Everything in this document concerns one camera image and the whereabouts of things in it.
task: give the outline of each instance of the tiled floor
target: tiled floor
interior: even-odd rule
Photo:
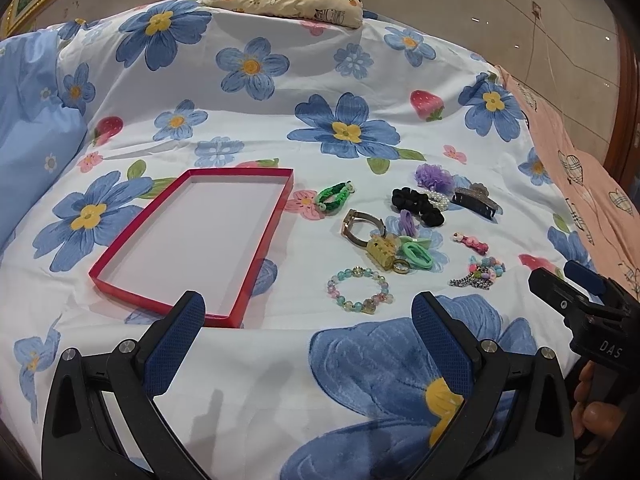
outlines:
[[[44,27],[157,0],[58,0]],[[575,145],[603,161],[618,100],[615,21],[603,0],[363,0],[365,7],[500,64],[564,115]],[[532,1],[542,9],[537,20]]]

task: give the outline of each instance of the pillow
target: pillow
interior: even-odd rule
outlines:
[[[58,34],[0,42],[0,247],[74,158],[86,133],[58,97]]]

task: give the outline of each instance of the hand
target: hand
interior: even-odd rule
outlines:
[[[589,361],[580,372],[580,383],[574,391],[574,399],[577,404],[571,412],[571,420],[574,426],[574,438],[580,438],[587,429],[591,433],[609,440],[618,430],[625,413],[619,407],[604,402],[591,402],[585,405],[589,392],[595,364]]]

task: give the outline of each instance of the floral bedsheet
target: floral bedsheet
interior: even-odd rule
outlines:
[[[574,362],[570,333],[529,292],[527,278],[541,266],[561,276],[567,259],[588,266],[590,256],[536,155],[526,116],[477,54],[371,14],[347,30],[195,0],[74,20],[58,35],[57,95],[82,115],[88,134],[0,250],[1,416],[37,465],[60,352],[111,351],[156,319],[99,294],[89,268],[193,166],[288,167],[295,179],[244,330],[201,330],[156,398],[212,478],[391,479],[411,468],[463,400],[407,318],[423,290],[478,338],[518,352],[550,346],[565,371]],[[391,193],[415,187],[424,162],[441,165],[457,186],[482,182],[500,211],[488,221],[450,207],[443,226],[418,229],[431,240],[431,270],[389,274],[396,300],[373,316],[346,312],[326,281],[373,265],[340,236],[345,211],[325,215],[313,198],[351,180],[356,192],[345,208],[383,218],[400,234]],[[466,275],[473,255],[451,240],[456,231],[487,243],[506,264],[489,290],[448,285]],[[213,263],[216,238],[229,235],[242,233],[202,240]],[[348,298],[366,297],[373,291],[364,283],[341,288]],[[503,397],[498,422],[510,401]],[[124,446],[143,463],[127,434]]]

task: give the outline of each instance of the ring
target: ring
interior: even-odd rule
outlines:
[[[361,213],[359,211],[356,211],[355,209],[349,209],[347,216],[345,216],[344,220],[342,220],[341,233],[342,236],[345,236],[347,240],[349,240],[352,244],[355,244],[358,247],[367,247],[366,241],[360,240],[358,237],[354,236],[353,233],[351,233],[351,226],[353,225],[354,220],[364,220],[365,222],[370,222],[378,228],[378,231],[380,231],[380,236],[382,236],[383,238],[386,236],[386,227],[385,223],[382,221],[382,218],[376,218],[375,216],[371,216],[370,214]]]
[[[397,272],[398,274],[408,274],[410,268],[411,267],[409,266],[409,262],[400,258],[396,258],[394,260],[394,264],[392,267],[394,272]]]

